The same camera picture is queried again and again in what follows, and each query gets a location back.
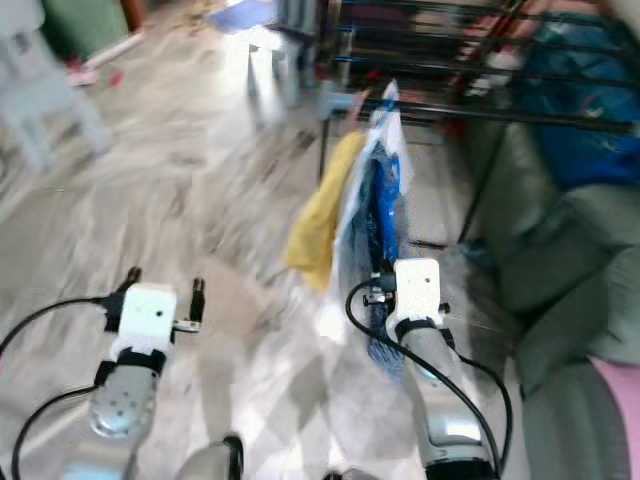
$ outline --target tiled floor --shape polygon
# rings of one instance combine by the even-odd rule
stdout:
[[[178,340],[140,478],[174,478],[188,454],[229,430],[246,443],[252,479],[319,479],[348,466],[385,479],[422,478],[403,391],[373,366],[342,317],[334,326],[349,332],[345,341],[323,336],[322,298],[280,261],[289,226],[315,187],[312,99],[286,111],[265,80],[249,102],[246,35],[190,37],[173,28],[179,13],[160,12],[145,42],[104,67],[90,89],[115,138],[108,154],[90,158],[56,119],[59,163],[36,177],[3,143],[0,332],[55,299],[109,291],[132,265],[150,281],[175,285],[183,314],[191,279],[201,275],[205,328]],[[110,87],[105,79],[116,71],[123,82]],[[455,238],[467,201],[463,172],[443,152],[412,147],[413,234],[429,240]],[[490,282],[456,251],[441,261],[458,345],[504,371],[511,336],[496,321],[502,313]],[[37,405],[91,381],[110,342],[102,325],[97,312],[69,309],[17,341],[0,377],[3,467]],[[511,367],[507,377],[515,388]],[[501,438],[497,390],[470,378]],[[27,442],[25,478],[56,478],[71,442],[64,427],[78,408],[42,419]],[[523,455],[516,435],[505,478],[528,478]]]

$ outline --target red object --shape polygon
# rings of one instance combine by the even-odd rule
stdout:
[[[124,75],[122,74],[122,72],[116,72],[113,75],[111,75],[111,77],[109,77],[109,85],[111,85],[112,87],[117,87],[118,85],[120,85],[120,83],[122,83],[122,77]]]

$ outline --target pink cushion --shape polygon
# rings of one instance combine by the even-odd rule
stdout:
[[[640,480],[640,367],[589,358],[609,386],[620,409],[629,448],[631,480]]]

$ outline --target yellow towel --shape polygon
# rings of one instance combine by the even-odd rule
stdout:
[[[309,199],[289,234],[285,262],[300,271],[309,284],[326,291],[331,276],[338,208],[351,167],[362,152],[366,136],[346,135],[336,147],[322,183]]]

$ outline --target metal rack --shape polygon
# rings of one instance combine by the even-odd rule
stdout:
[[[323,82],[320,100],[322,137],[318,175],[324,172],[326,146],[332,117],[350,109],[354,93],[358,90],[355,79],[367,71],[376,70],[384,77],[410,82],[412,89],[419,85],[425,101],[399,102],[397,108],[403,122],[422,125],[444,119],[486,119],[504,122],[522,122],[559,127],[640,136],[640,127],[631,122],[618,122],[602,118],[575,115],[554,115],[526,111],[519,108],[500,108],[471,105],[465,102],[465,92],[480,75],[508,75],[507,88],[518,79],[537,79],[551,82],[572,82],[620,88],[640,98],[640,79],[633,71],[640,71],[638,47],[631,36],[621,35],[618,24],[606,17],[560,18],[554,13],[528,14],[523,11],[527,0],[505,0],[500,5],[466,5],[421,0],[329,0],[325,12],[322,35],[325,58],[331,80]],[[355,7],[384,7],[391,11],[428,12],[441,15],[442,22],[420,22],[390,18],[381,20],[371,16],[354,15]],[[491,17],[485,35],[464,33],[464,29],[480,18]],[[539,24],[564,23],[603,29],[614,40],[614,48],[567,44],[564,42],[540,42],[535,39],[510,38],[509,32],[519,20],[531,20]],[[463,46],[473,45],[464,59],[455,59]],[[487,58],[505,45],[519,48],[541,47],[545,49],[594,53],[613,57],[630,72],[629,80],[618,80],[588,75],[538,74],[521,70],[493,68]],[[382,104],[382,100],[370,98],[364,102],[366,115]],[[466,239],[474,215],[482,199],[495,164],[495,155],[479,175],[471,205],[466,213],[458,241]]]

